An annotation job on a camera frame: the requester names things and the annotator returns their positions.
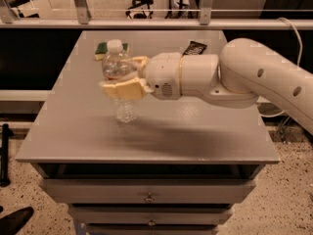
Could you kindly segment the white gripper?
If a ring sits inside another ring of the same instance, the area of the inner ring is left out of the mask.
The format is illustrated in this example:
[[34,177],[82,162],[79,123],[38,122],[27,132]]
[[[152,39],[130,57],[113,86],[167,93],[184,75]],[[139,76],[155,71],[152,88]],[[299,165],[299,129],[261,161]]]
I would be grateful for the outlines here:
[[177,100],[181,97],[179,71],[180,53],[161,53],[149,59],[138,56],[131,59],[140,77],[127,81],[109,83],[102,81],[100,87],[110,98],[139,100],[152,93],[160,100]]

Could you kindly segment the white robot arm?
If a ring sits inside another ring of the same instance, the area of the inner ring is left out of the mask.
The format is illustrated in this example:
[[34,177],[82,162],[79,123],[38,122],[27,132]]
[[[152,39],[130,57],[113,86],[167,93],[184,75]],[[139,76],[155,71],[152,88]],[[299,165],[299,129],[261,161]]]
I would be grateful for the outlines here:
[[139,100],[152,94],[160,100],[183,96],[211,105],[247,108],[263,97],[313,133],[312,74],[267,46],[246,38],[228,42],[221,53],[161,53],[129,58],[120,41],[108,43],[117,67],[100,83],[114,99]]

